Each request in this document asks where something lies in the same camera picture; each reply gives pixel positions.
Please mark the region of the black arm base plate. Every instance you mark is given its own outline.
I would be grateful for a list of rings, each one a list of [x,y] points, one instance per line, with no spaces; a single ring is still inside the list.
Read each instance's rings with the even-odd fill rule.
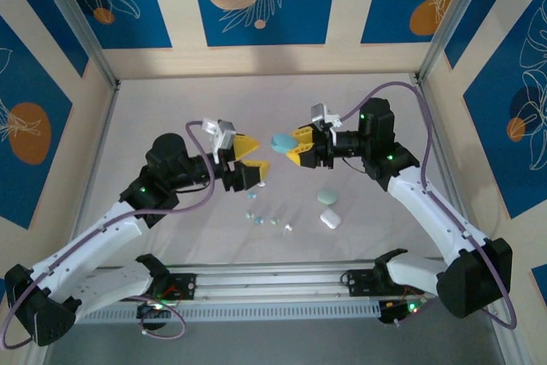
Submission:
[[[167,274],[154,279],[148,294],[158,300],[192,301],[197,289],[195,274]]]
[[[389,297],[425,294],[423,290],[394,283],[386,274],[373,269],[350,269],[340,276],[351,297]]]

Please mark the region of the black controller board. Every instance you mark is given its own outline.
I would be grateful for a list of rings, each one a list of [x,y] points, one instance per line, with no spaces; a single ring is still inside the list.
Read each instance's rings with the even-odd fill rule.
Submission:
[[[388,326],[400,327],[405,320],[417,314],[422,306],[423,302],[416,299],[380,301],[379,321]]]
[[[167,325],[167,320],[172,317],[169,310],[157,304],[141,303],[137,307],[136,318],[139,325],[148,332],[155,332]]]

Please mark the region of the aluminium side rail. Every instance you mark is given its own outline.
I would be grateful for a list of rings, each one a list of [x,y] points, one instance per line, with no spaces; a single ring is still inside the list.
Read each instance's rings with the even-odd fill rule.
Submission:
[[[430,112],[433,140],[432,150],[438,163],[439,172],[443,179],[444,189],[446,190],[449,202],[467,220],[476,225],[473,212],[469,210],[468,204],[463,199],[459,190],[459,181],[455,174],[456,163],[454,161],[453,150],[450,147],[446,129],[439,116],[437,105],[434,102],[432,89],[429,85],[419,84],[415,78],[412,78],[412,80],[423,96]],[[519,328],[509,330],[497,324],[494,320],[491,323],[506,365],[534,365]]]
[[[93,186],[97,177],[97,170],[101,156],[103,154],[103,148],[108,136],[110,122],[115,110],[115,105],[118,98],[118,93],[121,87],[121,81],[117,80],[111,97],[109,98],[109,104],[106,112],[102,118],[100,133],[98,134],[97,141],[92,149],[92,162],[90,170],[85,175],[85,186],[78,202],[78,208],[73,221],[70,225],[70,234],[63,237],[64,242],[62,245],[68,244],[71,240],[76,238],[80,227],[83,225],[83,220],[89,208],[89,202],[93,191]],[[34,343],[30,343],[24,348],[21,358],[17,362],[13,362],[11,365],[43,365],[45,356],[47,353],[46,347],[36,346]]]

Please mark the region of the aluminium frame post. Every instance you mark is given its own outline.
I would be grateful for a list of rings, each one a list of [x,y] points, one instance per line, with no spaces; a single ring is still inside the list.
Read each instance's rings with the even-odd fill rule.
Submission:
[[[106,56],[103,53],[97,36],[93,32],[88,20],[76,0],[53,0],[61,12],[63,19],[71,28],[74,36],[78,39],[83,50],[95,64],[97,71],[109,86],[109,89],[116,93],[120,81],[114,74]]]
[[[432,37],[432,41],[427,49],[418,71],[415,74],[417,85],[425,84],[429,74],[431,73],[436,61],[450,39],[454,31],[460,24],[469,4],[472,0],[451,0],[448,9],[446,10],[443,19],[441,20],[438,30]]]

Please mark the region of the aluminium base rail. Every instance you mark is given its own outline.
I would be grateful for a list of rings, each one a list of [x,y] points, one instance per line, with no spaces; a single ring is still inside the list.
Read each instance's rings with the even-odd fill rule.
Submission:
[[[168,270],[196,275],[196,303],[280,303],[348,299],[348,288],[340,281],[342,274],[372,267],[372,260],[353,260],[186,264],[169,265]]]

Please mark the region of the blue earbud charging case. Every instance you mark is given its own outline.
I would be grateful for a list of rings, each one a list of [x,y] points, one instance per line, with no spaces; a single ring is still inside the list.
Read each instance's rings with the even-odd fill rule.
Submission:
[[[287,152],[296,149],[298,147],[298,142],[290,134],[275,133],[270,140],[270,145],[274,151],[286,154]]]

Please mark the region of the white earbud charging case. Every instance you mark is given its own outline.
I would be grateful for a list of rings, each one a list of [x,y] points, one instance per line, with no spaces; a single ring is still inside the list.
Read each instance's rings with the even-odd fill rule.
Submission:
[[[335,230],[341,224],[341,217],[332,209],[325,209],[320,214],[320,220],[330,229]]]

